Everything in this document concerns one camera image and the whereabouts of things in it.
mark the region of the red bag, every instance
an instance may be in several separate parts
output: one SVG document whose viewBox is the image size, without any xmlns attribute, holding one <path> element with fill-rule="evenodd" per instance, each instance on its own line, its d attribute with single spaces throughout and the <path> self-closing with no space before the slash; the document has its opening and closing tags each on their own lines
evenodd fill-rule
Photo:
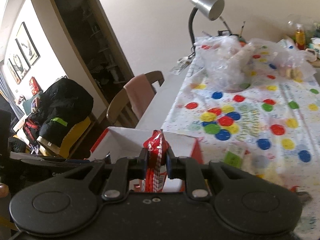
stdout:
<svg viewBox="0 0 320 240">
<path fill-rule="evenodd" d="M 165 164 L 165 153 L 169 146 L 162 130 L 154 130 L 153 135 L 143 143 L 143 147 L 149 151 L 149 159 L 146 179 L 145 182 L 142 183 L 142 191 L 162 191 L 167 176 L 165 166 L 162 165 Z"/>
<path fill-rule="evenodd" d="M 31 88 L 32 95 L 36 95 L 40 92 L 40 87 L 35 77 L 32 77 L 29 81 L 29 86 Z"/>
</svg>

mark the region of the pink towel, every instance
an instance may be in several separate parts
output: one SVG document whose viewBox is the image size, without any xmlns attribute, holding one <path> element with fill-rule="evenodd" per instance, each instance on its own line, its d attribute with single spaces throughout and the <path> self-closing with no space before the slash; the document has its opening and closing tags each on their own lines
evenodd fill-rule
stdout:
<svg viewBox="0 0 320 240">
<path fill-rule="evenodd" d="M 140 120 L 151 100 L 155 96 L 154 90 L 152 89 L 145 74 L 132 78 L 124 85 L 124 89 L 130 100 L 132 111 Z"/>
</svg>

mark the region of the curtain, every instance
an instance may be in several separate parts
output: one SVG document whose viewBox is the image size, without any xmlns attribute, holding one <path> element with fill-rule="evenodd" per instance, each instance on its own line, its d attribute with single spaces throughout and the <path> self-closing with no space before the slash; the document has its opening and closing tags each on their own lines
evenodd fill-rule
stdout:
<svg viewBox="0 0 320 240">
<path fill-rule="evenodd" d="M 12 111 L 16 114 L 17 118 L 20 120 L 24 116 L 24 112 L 16 105 L 14 101 L 14 95 L 11 92 L 7 82 L 4 79 L 3 73 L 0 70 L 0 92 L 4 99 L 10 104 Z"/>
</svg>

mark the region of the red and white box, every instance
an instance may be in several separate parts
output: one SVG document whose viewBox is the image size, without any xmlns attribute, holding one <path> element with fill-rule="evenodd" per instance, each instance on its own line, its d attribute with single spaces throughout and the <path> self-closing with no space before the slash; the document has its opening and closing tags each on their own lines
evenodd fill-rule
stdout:
<svg viewBox="0 0 320 240">
<path fill-rule="evenodd" d="M 153 131 L 130 129 L 124 127 L 108 127 L 100 135 L 90 152 L 90 161 L 100 160 L 110 153 L 111 162 L 122 157 L 138 157 L 143 143 L 152 136 Z M 202 153 L 197 138 L 164 132 L 164 138 L 170 144 L 176 157 L 192 157 L 203 163 Z M 163 192 L 177 192 L 182 187 L 182 180 L 166 178 Z"/>
</svg>

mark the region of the wooden chair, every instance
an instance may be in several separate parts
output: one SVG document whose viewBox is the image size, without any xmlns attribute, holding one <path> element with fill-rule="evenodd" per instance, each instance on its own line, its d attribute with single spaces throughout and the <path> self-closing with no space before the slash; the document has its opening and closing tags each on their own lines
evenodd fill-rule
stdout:
<svg viewBox="0 0 320 240">
<path fill-rule="evenodd" d="M 145 75 L 151 85 L 158 81 L 159 85 L 162 86 L 164 78 L 161 71 L 152 71 Z M 107 119 L 111 125 L 115 126 L 135 128 L 138 124 L 139 119 L 131 109 L 130 101 L 124 88 L 111 101 L 107 110 Z"/>
</svg>

